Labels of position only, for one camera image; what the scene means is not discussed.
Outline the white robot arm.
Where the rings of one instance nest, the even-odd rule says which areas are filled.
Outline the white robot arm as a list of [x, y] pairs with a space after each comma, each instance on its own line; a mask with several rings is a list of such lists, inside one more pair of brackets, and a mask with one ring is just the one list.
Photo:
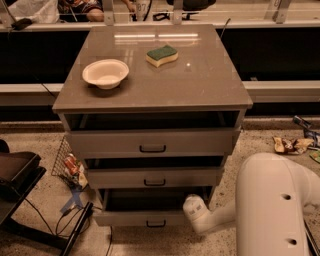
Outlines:
[[320, 177], [286, 157], [257, 153], [242, 164], [233, 201], [211, 211], [191, 194], [183, 211], [200, 235], [235, 224], [237, 256], [309, 256], [309, 205], [320, 205]]

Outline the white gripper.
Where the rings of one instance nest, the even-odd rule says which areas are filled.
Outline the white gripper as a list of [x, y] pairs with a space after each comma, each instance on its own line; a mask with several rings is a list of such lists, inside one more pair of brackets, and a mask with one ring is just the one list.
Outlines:
[[210, 211], [200, 196], [188, 195], [183, 204], [183, 211], [197, 234], [204, 234], [209, 229]]

